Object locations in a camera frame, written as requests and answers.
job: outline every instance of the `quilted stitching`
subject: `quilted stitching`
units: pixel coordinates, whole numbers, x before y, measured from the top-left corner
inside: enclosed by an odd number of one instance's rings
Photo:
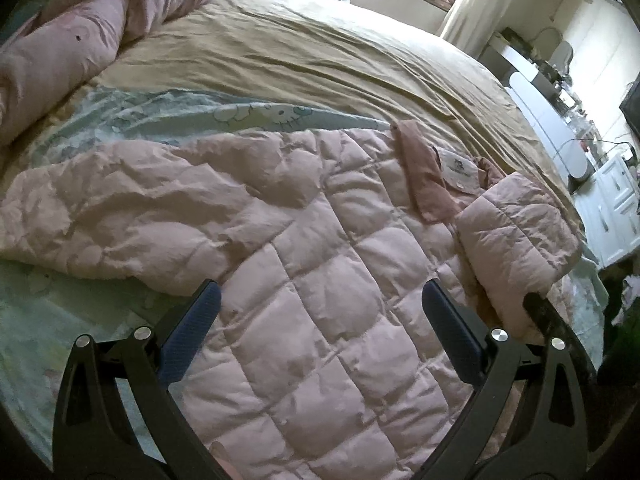
[[[478,280],[513,336],[539,332],[522,307],[524,295],[546,296],[579,259],[579,243],[548,193],[513,173],[458,216],[460,239]]]
[[[362,143],[359,149],[350,136],[341,140],[344,158],[337,171],[261,251],[262,266],[269,267],[277,290],[268,292],[269,280],[263,281],[268,299],[262,304],[247,300],[244,306],[234,303],[223,309],[230,348],[273,422],[273,427],[263,422],[267,426],[262,428],[269,428],[267,434],[280,443],[271,457],[272,477],[276,470],[296,474],[306,462],[308,473],[319,478],[406,478],[437,446],[470,393],[451,369],[420,303],[422,285],[436,275],[463,301],[462,282],[467,290],[475,286],[468,264],[456,254],[460,247],[454,231],[442,224],[425,226],[415,216],[401,167],[389,153],[391,138],[363,139],[362,132],[355,137]],[[240,276],[242,266],[231,280]],[[229,286],[240,288],[232,283],[225,288]],[[234,293],[230,296],[238,300]],[[288,306],[288,314],[272,312],[270,304]],[[334,310],[345,304],[353,306],[347,314]],[[269,317],[286,317],[287,324],[270,326]],[[289,345],[305,345],[287,346],[278,340],[279,333]],[[256,340],[260,347],[252,351]],[[260,354],[291,354],[308,368],[272,369]],[[454,391],[443,395],[451,384]],[[201,388],[188,390],[189,406]],[[317,391],[321,400],[305,403]],[[243,470],[247,457],[233,456],[239,431],[233,421],[243,423],[244,430],[255,421],[228,416],[225,427],[213,420],[218,425],[201,438],[209,443],[215,434]],[[322,423],[309,426],[309,420]],[[193,425],[207,426],[201,421]],[[370,460],[358,459],[360,446],[376,449],[378,460],[369,470],[362,465]],[[259,478],[263,466],[258,458],[250,461],[243,472]]]

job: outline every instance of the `cabinet handle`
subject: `cabinet handle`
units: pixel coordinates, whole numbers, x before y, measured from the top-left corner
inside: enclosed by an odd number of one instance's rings
[[[604,232],[608,233],[609,232],[609,225],[607,224],[607,221],[604,219],[604,215],[602,214],[602,206],[601,205],[598,206],[598,213],[600,213],[600,221],[602,222],[602,226],[604,227]]]

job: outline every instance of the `cable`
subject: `cable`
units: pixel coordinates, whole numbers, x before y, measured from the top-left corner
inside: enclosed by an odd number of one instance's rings
[[[556,150],[556,152],[551,156],[551,158],[554,158],[556,155],[559,155],[560,151],[570,142],[582,142],[584,139],[569,139],[565,142],[563,142],[562,144],[560,144],[560,147]],[[627,146],[629,146],[631,148],[631,152],[635,155],[636,154],[636,147],[628,141],[623,141],[623,142],[613,142],[612,140],[596,140],[596,142],[606,142],[607,144],[615,144],[616,146],[621,146],[622,144],[626,144]],[[601,156],[597,161],[596,161],[596,165],[603,159],[605,158],[607,155],[609,155],[609,153],[611,153],[614,150],[614,148],[611,148],[607,153],[605,153],[603,156]]]

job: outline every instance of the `black monitor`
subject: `black monitor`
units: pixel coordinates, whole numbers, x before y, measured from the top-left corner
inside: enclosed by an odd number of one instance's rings
[[[640,75],[622,101],[620,109],[636,138],[640,140]]]

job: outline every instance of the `metal screw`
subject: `metal screw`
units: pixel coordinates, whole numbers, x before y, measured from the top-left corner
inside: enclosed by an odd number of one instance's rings
[[[557,337],[555,337],[551,340],[551,346],[556,350],[564,350],[564,347],[566,345],[564,344],[564,341],[562,341],[562,339],[558,339]]]
[[[495,328],[492,332],[491,332],[491,337],[493,337],[496,341],[507,341],[507,339],[509,338],[509,335],[501,328]]]
[[[148,339],[149,336],[151,336],[151,329],[148,326],[141,326],[133,333],[133,337],[139,341],[144,341],[145,339]]]
[[[87,346],[89,343],[91,342],[91,340],[89,339],[89,336],[87,335],[81,335],[78,339],[76,339],[76,346],[78,348],[84,348],[85,346]]]

